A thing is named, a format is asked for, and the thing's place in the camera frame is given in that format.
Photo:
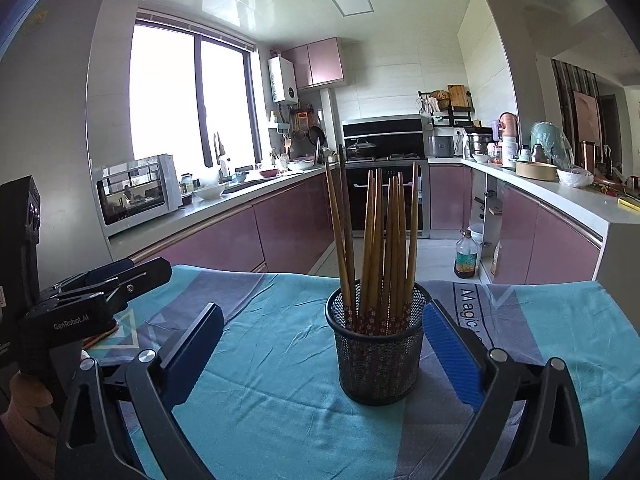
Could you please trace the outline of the left hand with bandaged finger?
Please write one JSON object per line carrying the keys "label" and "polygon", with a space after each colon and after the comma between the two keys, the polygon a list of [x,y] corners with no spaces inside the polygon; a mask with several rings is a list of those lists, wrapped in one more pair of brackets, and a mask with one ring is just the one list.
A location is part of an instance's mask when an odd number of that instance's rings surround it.
{"label": "left hand with bandaged finger", "polygon": [[2,425],[37,478],[53,479],[60,422],[52,408],[52,394],[36,378],[22,372],[11,378],[10,391]]}

